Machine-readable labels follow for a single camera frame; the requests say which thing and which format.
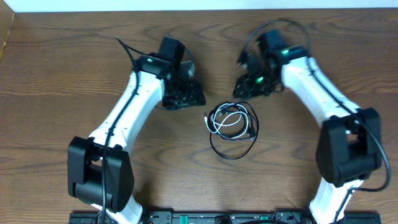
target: green led light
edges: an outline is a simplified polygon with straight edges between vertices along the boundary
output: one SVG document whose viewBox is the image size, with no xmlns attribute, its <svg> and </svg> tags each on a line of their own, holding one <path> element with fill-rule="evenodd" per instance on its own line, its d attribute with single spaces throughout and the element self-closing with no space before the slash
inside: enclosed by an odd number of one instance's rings
<svg viewBox="0 0 398 224">
<path fill-rule="evenodd" d="M 264 79 L 264 77 L 260 77 L 260 78 L 256 79 L 256 83 L 261 83 L 263 79 Z"/>
</svg>

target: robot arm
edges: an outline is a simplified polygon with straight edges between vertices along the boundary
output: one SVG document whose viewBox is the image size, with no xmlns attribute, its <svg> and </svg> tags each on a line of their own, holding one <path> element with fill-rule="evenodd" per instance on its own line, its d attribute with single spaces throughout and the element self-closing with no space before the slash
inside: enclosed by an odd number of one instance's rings
<svg viewBox="0 0 398 224">
<path fill-rule="evenodd" d="M 101 159 L 108 131 L 116 123 L 106 160 L 106 208 L 120 224 L 138 223 L 142 206 L 131 196 L 134 176 L 130 164 L 132 146 L 151 110 L 162 101 L 166 110 L 205 104 L 201 85 L 193 79 L 193 62 L 181 62 L 184 45 L 165 37 L 159 53 L 142 54 L 129 83 L 112 112 L 88 139 L 73 138 L 68 148 L 68 191 L 72 197 L 102 210 Z"/>
<path fill-rule="evenodd" d="M 257 45 L 262 58 L 244 49 L 238 60 L 248 73 L 237 80 L 233 95 L 237 98 L 268 96 L 282 84 L 282 89 L 290 88 L 301 99 L 321 127 L 316 162 L 322 179 L 310 211 L 317 223 L 332 223 L 345 202 L 338 214 L 340 220 L 351 198 L 349 195 L 345 200 L 348 189 L 359 187 L 380 167 L 381 155 L 369 134 L 336 99 L 362 118 L 380 141 L 379 116 L 374 109 L 362 110 L 347 99 L 303 47 L 288 47 L 277 30 L 260 35 Z M 357 140 L 348 141 L 347 134 L 357 135 Z"/>
<path fill-rule="evenodd" d="M 317 66 L 314 58 L 310 58 L 310 63 L 315 75 L 318 79 L 351 111 L 357 112 L 360 107 L 347 99 L 322 73 Z M 336 101 L 317 83 L 307 68 L 307 59 L 305 57 L 291 60 L 290 63 L 282 67 L 282 83 L 290 88 L 304 103 L 311 112 L 318 125 L 329 120 L 333 116 L 342 118 L 349 116 L 349 113 L 340 108 Z M 343 203 L 347 190 L 352 187 L 359 187 L 363 180 L 352 180 L 345 183 L 341 187 L 335 187 L 334 184 L 328 183 L 323 177 L 318 188 L 317 195 L 310 203 L 310 211 L 317 223 L 332 223 L 338 211 L 339 206 Z M 344 209 L 349 199 L 338 215 L 338 220 L 344 217 Z"/>
</svg>

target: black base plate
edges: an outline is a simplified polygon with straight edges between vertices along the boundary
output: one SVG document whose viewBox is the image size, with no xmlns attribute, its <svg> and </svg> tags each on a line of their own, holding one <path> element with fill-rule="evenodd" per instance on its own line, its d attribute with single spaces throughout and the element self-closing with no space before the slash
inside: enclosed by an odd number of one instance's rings
<svg viewBox="0 0 398 224">
<path fill-rule="evenodd" d="M 192 213 L 192 212 L 147 212 L 140 224 L 213 224 L 217 218 L 229 216 L 234 224 L 253 220 L 280 220 L 291 224 L 316 224 L 307 212 L 278 210 L 264 213 Z M 69 224 L 94 223 L 96 213 L 71 213 Z M 377 213 L 346 213 L 338 224 L 381 224 Z"/>
</svg>

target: wooden table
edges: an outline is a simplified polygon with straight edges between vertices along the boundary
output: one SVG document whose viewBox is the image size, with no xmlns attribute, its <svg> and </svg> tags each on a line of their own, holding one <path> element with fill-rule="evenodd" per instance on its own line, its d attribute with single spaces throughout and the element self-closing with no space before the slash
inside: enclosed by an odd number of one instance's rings
<svg viewBox="0 0 398 224">
<path fill-rule="evenodd" d="M 180 39 L 207 98 L 199 108 L 150 114 L 131 159 L 137 201 L 207 211 L 306 206 L 320 181 L 319 128 L 293 92 L 252 100 L 259 140 L 241 160 L 218 157 L 203 124 L 243 74 L 235 61 L 246 37 L 278 17 L 303 22 L 332 82 L 380 113 L 392 183 L 385 192 L 355 193 L 348 210 L 377 210 L 383 223 L 397 223 L 398 9 L 17 14 L 0 63 L 0 222 L 66 223 L 70 212 L 92 210 L 68 195 L 67 147 L 97 128 L 126 86 L 131 64 L 115 35 L 144 52 L 165 35 Z M 281 28 L 290 43 L 303 41 L 297 29 Z M 215 144 L 237 154 L 249 143 Z M 384 169 L 365 186 L 382 181 Z"/>
</svg>

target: black cable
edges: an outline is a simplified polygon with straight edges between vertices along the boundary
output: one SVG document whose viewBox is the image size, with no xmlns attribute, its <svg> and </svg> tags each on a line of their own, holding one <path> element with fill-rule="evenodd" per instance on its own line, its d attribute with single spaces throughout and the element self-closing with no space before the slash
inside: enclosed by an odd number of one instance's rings
<svg viewBox="0 0 398 224">
<path fill-rule="evenodd" d="M 145 53 L 143 53 L 143 52 L 141 52 L 141 51 L 139 51 L 139 50 L 137 50 L 137 49 L 135 49 L 135 48 L 132 48 L 132 47 L 128 46 L 127 44 L 124 44 L 124 45 L 125 45 L 128 49 L 132 50 L 132 51 L 135 52 L 135 53 L 146 55 Z"/>
<path fill-rule="evenodd" d="M 159 107 L 159 106 L 155 106 L 155 108 L 156 108 L 156 109 L 159 109 L 159 110 L 164 110 L 164 111 L 167 111 L 167 109 L 165 109 L 165 108 L 161 108 L 161 107 Z"/>
<path fill-rule="evenodd" d="M 252 113 L 250 113 L 249 110 L 247 110 L 244 105 L 248 106 L 250 108 L 250 110 L 252 111 Z M 240 114 L 241 117 L 243 118 L 244 121 L 244 125 L 242 127 L 242 129 L 240 129 L 238 132 L 234 133 L 234 134 L 223 134 L 220 130 L 219 127 L 220 125 L 217 125 L 213 120 L 213 117 L 215 117 L 218 112 L 221 112 L 221 114 L 226 114 L 226 113 L 234 113 L 234 112 L 240 112 L 237 114 Z M 205 123 L 210 131 L 210 146 L 211 148 L 214 150 L 214 152 L 219 155 L 220 157 L 222 157 L 223 159 L 227 159 L 227 160 L 236 160 L 236 159 L 240 159 L 242 157 L 244 157 L 247 153 L 249 153 L 250 149 L 253 147 L 254 143 L 256 143 L 257 141 L 257 137 L 259 135 L 259 129 L 260 129 L 260 125 L 259 125 L 259 120 L 258 117 L 256 115 L 256 112 L 254 111 L 253 107 L 245 101 L 240 101 L 237 103 L 230 103 L 230 102 L 225 102 L 222 104 L 217 105 L 212 111 L 210 111 L 209 115 L 207 116 L 205 114 Z M 248 133 L 249 137 L 247 138 L 238 138 L 239 136 L 243 136 L 244 134 Z M 238 157 L 229 157 L 223 153 L 221 153 L 220 151 L 218 151 L 216 149 L 216 147 L 214 147 L 213 145 L 213 141 L 212 141 L 212 135 L 216 134 L 218 136 L 220 136 L 221 139 L 224 139 L 225 141 L 245 141 L 245 140 L 249 140 L 249 139 L 253 139 L 252 144 L 249 146 L 249 148 L 247 149 L 246 152 L 244 152 L 242 155 L 238 156 Z"/>
<path fill-rule="evenodd" d="M 345 111 L 347 111 L 347 113 L 349 113 L 356 121 L 359 122 L 359 124 L 365 129 L 365 131 L 370 135 L 371 139 L 374 141 L 374 143 L 377 145 L 377 147 L 380 150 L 381 156 L 383 158 L 384 161 L 384 165 L 386 167 L 386 179 L 383 183 L 383 185 L 381 185 L 378 188 L 375 189 L 370 189 L 370 188 L 362 188 L 362 187 L 352 187 L 350 189 L 348 189 L 347 194 L 345 195 L 343 202 L 340 204 L 339 209 L 336 212 L 335 218 L 333 220 L 333 224 L 337 223 L 337 218 L 338 218 L 338 214 L 340 214 L 340 212 L 342 211 L 346 201 L 348 200 L 348 197 L 350 194 L 353 193 L 354 190 L 358 190 L 358 191 L 363 191 L 363 192 L 380 192 L 384 189 L 386 189 L 388 187 L 388 185 L 390 184 L 391 181 L 391 167 L 390 167 L 390 163 L 387 157 L 387 154 L 383 148 L 383 146 L 381 145 L 380 141 L 377 139 L 377 137 L 374 135 L 374 133 L 372 132 L 372 130 L 370 129 L 370 127 L 360 118 L 358 117 L 354 112 L 352 112 L 349 108 L 347 108 L 343 102 L 341 102 L 319 79 L 318 77 L 315 75 L 315 71 L 312 69 L 311 63 L 310 63 L 310 52 L 311 52 L 311 39 L 310 39 L 310 34 L 308 33 L 308 30 L 299 22 L 297 21 L 293 21 L 290 19 L 278 19 L 278 20 L 273 20 L 273 21 L 268 21 L 262 25 L 260 25 L 248 38 L 248 41 L 246 42 L 245 46 L 242 49 L 242 52 L 245 52 L 250 40 L 252 39 L 252 37 L 263 27 L 268 26 L 271 23 L 277 22 L 277 21 L 285 21 L 288 22 L 290 24 L 293 24 L 297 27 L 299 27 L 302 31 L 302 33 L 306 36 L 306 40 L 307 40 L 307 50 L 308 50 L 308 57 L 306 59 L 307 62 L 307 67 L 308 70 L 310 71 L 311 76 L 315 79 L 315 81 L 317 81 L 317 83 L 328 93 L 328 95 L 341 107 L 343 108 Z"/>
<path fill-rule="evenodd" d="M 99 211 L 99 212 L 96 214 L 96 216 L 95 216 L 94 219 L 92 219 L 91 224 L 99 224 L 99 223 L 100 223 L 99 217 L 100 217 L 101 215 L 102 215 L 102 210 Z M 110 223 L 112 223 L 112 224 L 117 224 L 117 221 L 116 221 L 114 218 L 112 218 L 109 214 L 106 214 L 106 217 L 108 218 L 108 220 L 110 221 Z"/>
<path fill-rule="evenodd" d="M 119 41 L 119 43 L 123 46 L 123 48 L 126 50 L 131 63 L 132 63 L 132 70 L 134 70 L 134 72 L 136 73 L 136 87 L 134 88 L 134 90 L 131 93 L 131 96 L 129 97 L 129 99 L 127 100 L 127 102 L 124 104 L 123 108 L 120 110 L 119 114 L 116 116 L 116 118 L 114 119 L 111 127 L 108 129 L 108 134 L 106 135 L 106 139 L 105 139 L 105 144 L 104 144 L 104 149 L 103 149 L 103 153 L 102 153 L 102 212 L 101 212 L 101 223 L 104 224 L 105 223 L 105 218 L 106 218 L 106 161 L 107 161 L 107 152 L 108 152 L 108 147 L 109 147 L 109 141 L 111 139 L 111 136 L 113 135 L 113 130 L 115 129 L 119 119 L 121 118 L 121 116 L 123 115 L 124 111 L 127 109 L 127 107 L 129 106 L 130 102 L 132 101 L 132 99 L 134 98 L 134 96 L 137 94 L 138 92 L 138 87 L 139 87 L 139 67 L 137 66 L 136 61 L 134 60 L 134 58 L 132 57 L 127 45 L 125 43 L 123 43 L 119 37 L 116 37 L 116 40 Z"/>
<path fill-rule="evenodd" d="M 185 47 L 185 51 L 188 54 L 189 59 L 192 62 L 192 64 L 195 64 L 195 61 L 193 60 L 193 55 L 192 55 L 191 51 L 188 49 L 188 47 Z"/>
<path fill-rule="evenodd" d="M 276 20 L 267 21 L 267 22 L 261 24 L 259 27 L 257 27 L 257 29 L 254 30 L 253 33 L 251 33 L 250 36 L 248 37 L 248 39 L 247 39 L 247 41 L 246 41 L 246 43 L 245 43 L 245 45 L 244 45 L 244 47 L 242 49 L 242 52 L 245 52 L 247 50 L 251 39 L 254 37 L 255 34 L 257 34 L 257 32 L 259 32 L 262 28 L 264 28 L 264 27 L 266 27 L 268 25 L 271 25 L 273 23 L 280 22 L 280 21 L 288 22 L 289 24 L 295 25 L 295 26 L 297 26 L 297 27 L 299 27 L 301 29 L 302 33 L 305 34 L 305 37 L 306 37 L 306 40 L 307 40 L 307 49 L 308 49 L 308 52 L 309 52 L 310 49 L 311 49 L 311 40 L 310 40 L 310 36 L 309 36 L 306 28 L 303 25 L 301 25 L 301 23 L 299 23 L 297 21 L 290 20 L 290 19 L 282 19 L 282 18 L 276 19 Z"/>
</svg>

